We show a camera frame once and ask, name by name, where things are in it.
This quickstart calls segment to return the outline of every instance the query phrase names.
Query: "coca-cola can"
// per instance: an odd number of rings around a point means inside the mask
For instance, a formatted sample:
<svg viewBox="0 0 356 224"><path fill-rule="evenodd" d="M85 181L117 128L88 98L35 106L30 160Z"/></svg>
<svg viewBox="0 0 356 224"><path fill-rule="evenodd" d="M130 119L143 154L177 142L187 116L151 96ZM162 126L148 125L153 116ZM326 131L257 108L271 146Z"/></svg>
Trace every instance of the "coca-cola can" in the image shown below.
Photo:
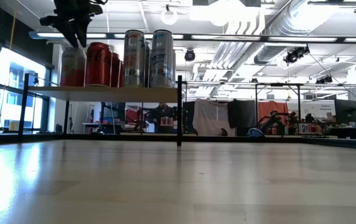
<svg viewBox="0 0 356 224"><path fill-rule="evenodd" d="M172 76L172 33L157 30L152 38L151 80L152 87L171 87Z"/></svg>
<svg viewBox="0 0 356 224"><path fill-rule="evenodd" d="M120 65L121 65L121 62L118 57L118 54L112 53L110 87L118 87L119 86Z"/></svg>
<svg viewBox="0 0 356 224"><path fill-rule="evenodd" d="M85 60L83 50L67 47L62 54L60 86L84 86Z"/></svg>
<svg viewBox="0 0 356 224"><path fill-rule="evenodd" d="M125 86L144 87L145 36L129 30L124 37Z"/></svg>
<svg viewBox="0 0 356 224"><path fill-rule="evenodd" d="M109 45L92 43L87 50L85 86L110 86L111 52Z"/></svg>

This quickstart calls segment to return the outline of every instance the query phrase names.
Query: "shelf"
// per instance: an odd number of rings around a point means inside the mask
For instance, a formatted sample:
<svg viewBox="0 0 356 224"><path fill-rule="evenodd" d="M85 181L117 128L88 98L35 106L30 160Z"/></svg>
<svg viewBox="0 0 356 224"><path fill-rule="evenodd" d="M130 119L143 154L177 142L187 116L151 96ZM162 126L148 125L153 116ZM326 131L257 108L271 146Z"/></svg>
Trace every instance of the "shelf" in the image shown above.
<svg viewBox="0 0 356 224"><path fill-rule="evenodd" d="M72 86L30 86L29 92L64 100L82 102L176 103L175 88L111 88Z"/></svg>

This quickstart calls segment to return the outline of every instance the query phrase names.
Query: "camera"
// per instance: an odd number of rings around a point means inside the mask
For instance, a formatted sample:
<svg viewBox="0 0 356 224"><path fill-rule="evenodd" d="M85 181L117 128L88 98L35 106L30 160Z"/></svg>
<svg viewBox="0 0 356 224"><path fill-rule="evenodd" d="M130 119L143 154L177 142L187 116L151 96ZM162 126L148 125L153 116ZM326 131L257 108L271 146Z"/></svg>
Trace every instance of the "camera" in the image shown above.
<svg viewBox="0 0 356 224"><path fill-rule="evenodd" d="M195 52L193 51L193 49L188 49L185 54L185 61L192 62L193 60L195 60L195 58L196 58L196 55L195 55Z"/></svg>

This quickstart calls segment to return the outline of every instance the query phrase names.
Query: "red object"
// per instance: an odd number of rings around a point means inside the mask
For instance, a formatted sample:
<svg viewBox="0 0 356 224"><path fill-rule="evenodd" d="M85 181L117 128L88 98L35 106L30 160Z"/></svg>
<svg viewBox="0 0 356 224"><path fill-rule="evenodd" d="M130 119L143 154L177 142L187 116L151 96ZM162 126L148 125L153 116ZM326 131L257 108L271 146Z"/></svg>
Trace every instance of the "red object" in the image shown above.
<svg viewBox="0 0 356 224"><path fill-rule="evenodd" d="M258 102L258 119L269 116L270 112L277 111L279 113L289 113L288 105L286 103L277 103L275 101ZM283 124L286 124L286 116L281 116Z"/></svg>
<svg viewBox="0 0 356 224"><path fill-rule="evenodd" d="M119 87L124 87L124 82L125 82L125 74L126 70L124 69L124 63L120 61L120 80L119 80Z"/></svg>
<svg viewBox="0 0 356 224"><path fill-rule="evenodd" d="M60 86L84 86L85 61L83 50L68 47L62 54Z"/></svg>
<svg viewBox="0 0 356 224"><path fill-rule="evenodd" d="M85 86L110 86L111 52L109 45L92 43L87 51Z"/></svg>
<svg viewBox="0 0 356 224"><path fill-rule="evenodd" d="M111 80L110 87L118 87L119 84L119 76L120 76L120 59L118 58L118 54L111 54Z"/></svg>

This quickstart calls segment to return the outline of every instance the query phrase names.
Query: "wooden floor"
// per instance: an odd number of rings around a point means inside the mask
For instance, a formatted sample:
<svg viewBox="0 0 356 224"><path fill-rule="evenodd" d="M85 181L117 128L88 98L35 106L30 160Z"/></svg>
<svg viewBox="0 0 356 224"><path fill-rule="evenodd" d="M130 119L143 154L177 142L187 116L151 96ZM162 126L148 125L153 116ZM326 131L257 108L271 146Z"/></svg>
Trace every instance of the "wooden floor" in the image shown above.
<svg viewBox="0 0 356 224"><path fill-rule="evenodd" d="M0 223L356 223L356 149L51 141L0 146Z"/></svg>

